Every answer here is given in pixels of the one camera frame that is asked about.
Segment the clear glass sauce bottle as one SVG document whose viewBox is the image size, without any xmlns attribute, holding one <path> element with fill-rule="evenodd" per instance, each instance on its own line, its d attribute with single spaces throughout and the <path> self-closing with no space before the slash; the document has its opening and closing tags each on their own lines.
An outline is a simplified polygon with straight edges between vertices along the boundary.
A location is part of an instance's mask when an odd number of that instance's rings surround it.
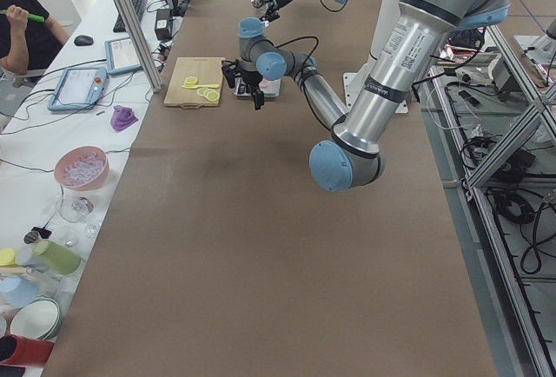
<svg viewBox="0 0 556 377">
<path fill-rule="evenodd" d="M 262 8 L 268 8 L 274 4 L 274 0 L 250 0 L 253 8 L 260 10 Z"/>
</svg>

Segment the silver kitchen scale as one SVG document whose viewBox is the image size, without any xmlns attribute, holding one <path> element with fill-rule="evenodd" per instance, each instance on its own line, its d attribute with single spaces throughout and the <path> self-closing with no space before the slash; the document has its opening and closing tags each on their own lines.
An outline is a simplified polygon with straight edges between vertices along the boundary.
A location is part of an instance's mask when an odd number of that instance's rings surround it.
<svg viewBox="0 0 556 377">
<path fill-rule="evenodd" d="M 261 92 L 265 98 L 276 98 L 280 94 L 281 80 L 269 81 L 262 79 L 259 84 Z M 238 97 L 251 97 L 248 85 L 240 78 L 235 79 L 234 94 Z"/>
</svg>

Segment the green cup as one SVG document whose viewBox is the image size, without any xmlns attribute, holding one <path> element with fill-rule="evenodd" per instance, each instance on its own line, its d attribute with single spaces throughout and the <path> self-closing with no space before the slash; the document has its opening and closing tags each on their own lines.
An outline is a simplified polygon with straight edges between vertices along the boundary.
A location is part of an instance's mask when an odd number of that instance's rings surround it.
<svg viewBox="0 0 556 377">
<path fill-rule="evenodd" d="M 49 240 L 37 241 L 32 252 L 50 269 L 62 275 L 75 273 L 81 264 L 81 257 L 78 254 Z"/>
</svg>

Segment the light blue cup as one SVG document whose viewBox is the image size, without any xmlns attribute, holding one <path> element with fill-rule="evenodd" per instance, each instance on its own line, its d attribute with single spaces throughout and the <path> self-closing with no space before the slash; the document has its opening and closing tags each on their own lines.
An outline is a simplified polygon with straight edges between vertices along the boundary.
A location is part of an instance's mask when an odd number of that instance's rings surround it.
<svg viewBox="0 0 556 377">
<path fill-rule="evenodd" d="M 1 296 L 14 308 L 23 308 L 40 294 L 39 287 L 20 275 L 12 275 L 1 280 Z"/>
</svg>

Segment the red cup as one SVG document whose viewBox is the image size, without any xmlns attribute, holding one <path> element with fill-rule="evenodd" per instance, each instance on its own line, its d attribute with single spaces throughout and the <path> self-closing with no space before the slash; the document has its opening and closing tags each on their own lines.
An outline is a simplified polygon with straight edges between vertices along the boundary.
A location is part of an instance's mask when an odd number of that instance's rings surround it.
<svg viewBox="0 0 556 377">
<path fill-rule="evenodd" d="M 54 343 L 29 339 L 18 335 L 1 338 L 1 363 L 12 366 L 43 367 L 52 352 Z"/>
</svg>

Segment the yellow plastic knife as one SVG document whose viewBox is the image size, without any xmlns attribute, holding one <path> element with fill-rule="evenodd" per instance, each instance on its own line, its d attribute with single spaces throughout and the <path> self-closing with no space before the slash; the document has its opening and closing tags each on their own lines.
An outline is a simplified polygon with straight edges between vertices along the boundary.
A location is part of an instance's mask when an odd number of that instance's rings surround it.
<svg viewBox="0 0 556 377">
<path fill-rule="evenodd" d="M 183 89 L 218 89 L 221 86 L 219 84 L 215 84 L 215 83 L 209 83 L 209 84 L 183 84 L 182 88 Z"/>
</svg>

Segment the lemon slice toy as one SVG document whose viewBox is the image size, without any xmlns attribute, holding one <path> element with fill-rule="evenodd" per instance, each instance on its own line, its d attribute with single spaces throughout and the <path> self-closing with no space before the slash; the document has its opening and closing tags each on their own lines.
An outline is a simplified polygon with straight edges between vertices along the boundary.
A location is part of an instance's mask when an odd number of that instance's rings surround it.
<svg viewBox="0 0 556 377">
<path fill-rule="evenodd" d="M 219 101 L 220 98 L 220 94 L 217 91 L 213 91 L 213 90 L 206 90 L 204 92 L 204 97 L 210 102 L 210 103 L 217 103 Z"/>
<path fill-rule="evenodd" d="M 188 76 L 183 81 L 184 87 L 195 87 L 198 85 L 198 79 L 196 76 Z"/>
<path fill-rule="evenodd" d="M 199 88 L 199 89 L 196 91 L 196 93 L 197 93 L 199 96 L 205 96 L 205 93 L 206 93 L 207 91 L 210 91 L 210 88 Z"/>
</svg>

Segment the wooden cutting board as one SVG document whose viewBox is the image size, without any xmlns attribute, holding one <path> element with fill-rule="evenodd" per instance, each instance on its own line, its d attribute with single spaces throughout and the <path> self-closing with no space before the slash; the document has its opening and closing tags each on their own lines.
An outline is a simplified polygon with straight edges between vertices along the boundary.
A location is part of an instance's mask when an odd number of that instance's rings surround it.
<svg viewBox="0 0 556 377">
<path fill-rule="evenodd" d="M 223 57 L 178 57 L 163 104 L 183 109 L 217 107 L 223 61 Z"/>
</svg>

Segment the blue teach pendant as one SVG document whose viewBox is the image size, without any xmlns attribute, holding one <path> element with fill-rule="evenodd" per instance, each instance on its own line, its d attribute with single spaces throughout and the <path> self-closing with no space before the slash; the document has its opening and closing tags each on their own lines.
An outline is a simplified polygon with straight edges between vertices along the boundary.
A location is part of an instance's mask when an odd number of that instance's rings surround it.
<svg viewBox="0 0 556 377">
<path fill-rule="evenodd" d="M 47 109 L 52 112 L 90 109 L 103 96 L 107 80 L 104 67 L 68 68 L 62 73 Z"/>
<path fill-rule="evenodd" d="M 135 47 L 129 37 L 104 43 L 107 69 L 110 76 L 119 76 L 142 69 Z"/>
</svg>

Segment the purple cloth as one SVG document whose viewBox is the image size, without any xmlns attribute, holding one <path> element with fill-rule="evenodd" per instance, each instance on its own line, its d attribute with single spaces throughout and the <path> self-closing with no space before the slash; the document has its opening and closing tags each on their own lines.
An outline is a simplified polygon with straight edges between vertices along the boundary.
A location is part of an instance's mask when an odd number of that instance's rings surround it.
<svg viewBox="0 0 556 377">
<path fill-rule="evenodd" d="M 116 132 L 121 132 L 138 121 L 132 108 L 116 105 L 110 119 L 110 126 Z"/>
</svg>

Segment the black computer mouse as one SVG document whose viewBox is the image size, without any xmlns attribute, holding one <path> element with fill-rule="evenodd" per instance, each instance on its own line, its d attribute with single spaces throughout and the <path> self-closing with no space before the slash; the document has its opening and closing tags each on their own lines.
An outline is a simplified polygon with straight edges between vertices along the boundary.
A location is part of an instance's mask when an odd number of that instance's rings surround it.
<svg viewBox="0 0 556 377">
<path fill-rule="evenodd" d="M 94 44 L 94 38 L 87 35 L 79 35 L 74 39 L 74 45 L 78 47 L 91 46 Z"/>
</svg>

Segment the pink bowl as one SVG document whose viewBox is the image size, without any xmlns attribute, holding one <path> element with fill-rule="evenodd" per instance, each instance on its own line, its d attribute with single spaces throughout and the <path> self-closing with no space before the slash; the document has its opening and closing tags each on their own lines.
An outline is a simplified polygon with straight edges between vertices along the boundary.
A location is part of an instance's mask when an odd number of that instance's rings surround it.
<svg viewBox="0 0 556 377">
<path fill-rule="evenodd" d="M 99 189 L 108 174 L 108 155 L 96 146 L 72 149 L 59 159 L 54 168 L 56 181 L 74 191 Z"/>
</svg>

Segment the wine glass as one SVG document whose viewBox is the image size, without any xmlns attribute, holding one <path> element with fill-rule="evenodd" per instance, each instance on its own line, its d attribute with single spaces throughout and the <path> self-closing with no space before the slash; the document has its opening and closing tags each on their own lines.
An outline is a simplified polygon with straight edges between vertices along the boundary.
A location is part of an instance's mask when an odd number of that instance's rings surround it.
<svg viewBox="0 0 556 377">
<path fill-rule="evenodd" d="M 64 195 L 56 201 L 56 212 L 67 222 L 84 222 L 93 212 L 94 204 L 84 196 Z"/>
</svg>

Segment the seated person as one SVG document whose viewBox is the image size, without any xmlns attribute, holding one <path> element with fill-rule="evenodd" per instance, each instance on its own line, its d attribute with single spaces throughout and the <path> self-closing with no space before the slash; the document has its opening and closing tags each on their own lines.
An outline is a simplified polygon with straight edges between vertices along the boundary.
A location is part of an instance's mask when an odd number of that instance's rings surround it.
<svg viewBox="0 0 556 377">
<path fill-rule="evenodd" d="M 38 0 L 1 0 L 1 67 L 23 75 L 46 69 L 69 34 Z"/>
</svg>

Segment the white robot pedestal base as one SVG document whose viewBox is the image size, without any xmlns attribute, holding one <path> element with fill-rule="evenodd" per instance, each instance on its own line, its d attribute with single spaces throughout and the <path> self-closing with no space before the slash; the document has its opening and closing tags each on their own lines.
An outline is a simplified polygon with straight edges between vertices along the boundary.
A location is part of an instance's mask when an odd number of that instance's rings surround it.
<svg viewBox="0 0 556 377">
<path fill-rule="evenodd" d="M 381 53 L 400 17 L 398 2 L 399 0 L 381 0 L 381 7 L 367 61 L 356 73 L 343 74 L 344 96 L 348 109 L 353 107 L 369 72 L 374 67 L 378 55 Z"/>
</svg>

